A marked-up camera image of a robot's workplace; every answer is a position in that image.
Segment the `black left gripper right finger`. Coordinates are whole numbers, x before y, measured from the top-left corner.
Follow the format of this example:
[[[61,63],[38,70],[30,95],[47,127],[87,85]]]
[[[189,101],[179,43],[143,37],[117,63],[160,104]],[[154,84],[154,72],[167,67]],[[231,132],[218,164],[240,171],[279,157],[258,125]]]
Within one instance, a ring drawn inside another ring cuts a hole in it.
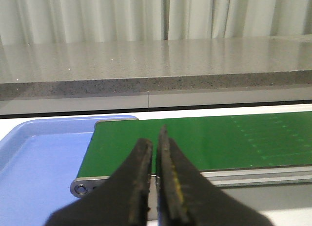
[[[271,226],[272,222],[207,180],[160,129],[156,153],[158,222],[162,226]]]

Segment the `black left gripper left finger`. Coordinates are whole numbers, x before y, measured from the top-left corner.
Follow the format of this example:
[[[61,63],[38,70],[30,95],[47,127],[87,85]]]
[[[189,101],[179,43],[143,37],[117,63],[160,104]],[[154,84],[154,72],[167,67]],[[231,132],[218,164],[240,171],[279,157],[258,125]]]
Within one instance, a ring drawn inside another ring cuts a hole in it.
[[[55,211],[47,226],[145,226],[153,144],[137,140],[129,156],[103,184]]]

